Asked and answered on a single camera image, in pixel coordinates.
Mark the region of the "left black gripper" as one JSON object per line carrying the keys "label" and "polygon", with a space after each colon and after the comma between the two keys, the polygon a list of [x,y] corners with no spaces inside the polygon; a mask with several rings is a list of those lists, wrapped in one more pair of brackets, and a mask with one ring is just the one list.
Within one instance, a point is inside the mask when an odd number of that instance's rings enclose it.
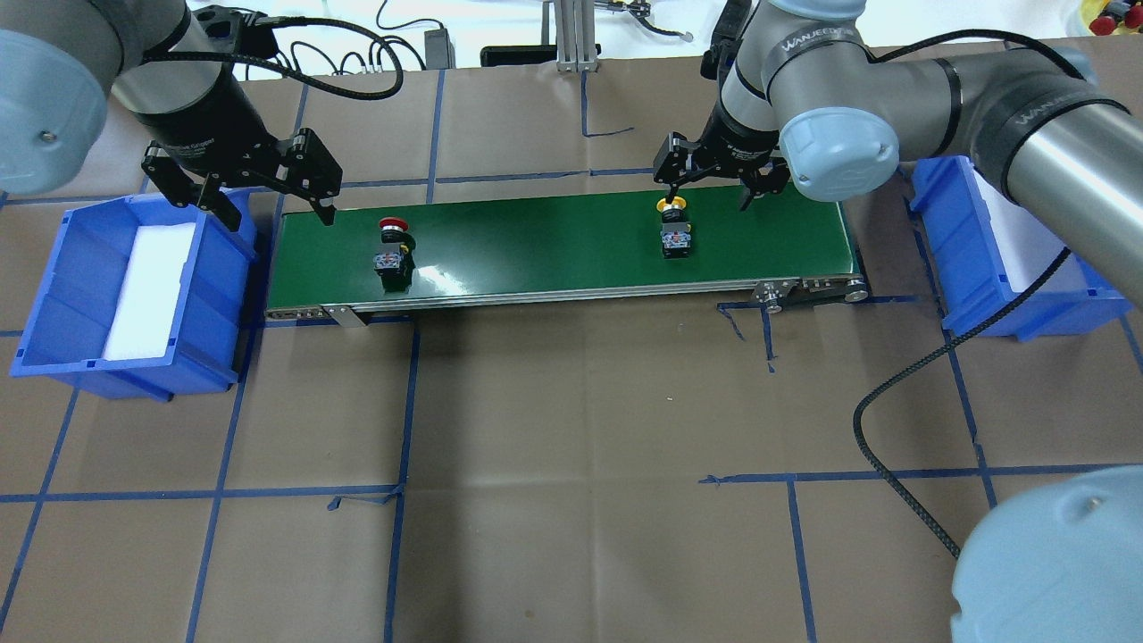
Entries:
{"label": "left black gripper", "polygon": [[311,128],[282,140],[264,128],[195,128],[155,132],[139,167],[176,207],[195,206],[237,232],[242,215],[227,188],[270,188],[311,204],[329,227],[343,170]]}

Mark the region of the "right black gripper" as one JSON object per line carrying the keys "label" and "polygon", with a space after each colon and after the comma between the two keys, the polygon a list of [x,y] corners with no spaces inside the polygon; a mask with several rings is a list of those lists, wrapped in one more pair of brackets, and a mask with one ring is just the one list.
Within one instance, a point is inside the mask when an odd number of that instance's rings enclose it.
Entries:
{"label": "right black gripper", "polygon": [[780,195],[791,180],[788,162],[772,155],[772,151],[743,151],[725,146],[718,140],[708,146],[703,140],[689,140],[681,132],[670,132],[655,155],[652,180],[668,187],[666,204],[673,204],[682,186],[722,178],[738,180],[738,210],[748,208],[761,196]]}

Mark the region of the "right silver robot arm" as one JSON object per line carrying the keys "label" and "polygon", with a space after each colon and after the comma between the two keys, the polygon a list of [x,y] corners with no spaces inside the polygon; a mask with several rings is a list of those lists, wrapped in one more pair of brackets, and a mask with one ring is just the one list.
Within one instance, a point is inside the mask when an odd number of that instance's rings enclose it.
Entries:
{"label": "right silver robot arm", "polygon": [[698,140],[673,132],[654,179],[676,196],[705,178],[748,198],[792,183],[844,201],[900,163],[967,155],[1005,199],[1140,305],[1140,119],[1057,50],[908,61],[877,56],[856,26],[862,1],[759,1]]}

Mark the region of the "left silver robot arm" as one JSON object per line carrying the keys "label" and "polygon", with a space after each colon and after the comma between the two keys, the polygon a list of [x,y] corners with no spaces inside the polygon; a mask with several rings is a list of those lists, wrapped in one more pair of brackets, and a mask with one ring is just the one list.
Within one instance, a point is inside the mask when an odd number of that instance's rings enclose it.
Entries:
{"label": "left silver robot arm", "polygon": [[330,225],[342,170],[319,136],[278,139],[234,65],[279,53],[274,18],[184,1],[3,1],[3,192],[74,180],[118,101],[146,128],[139,168],[168,203],[239,225],[229,188],[305,200]]}

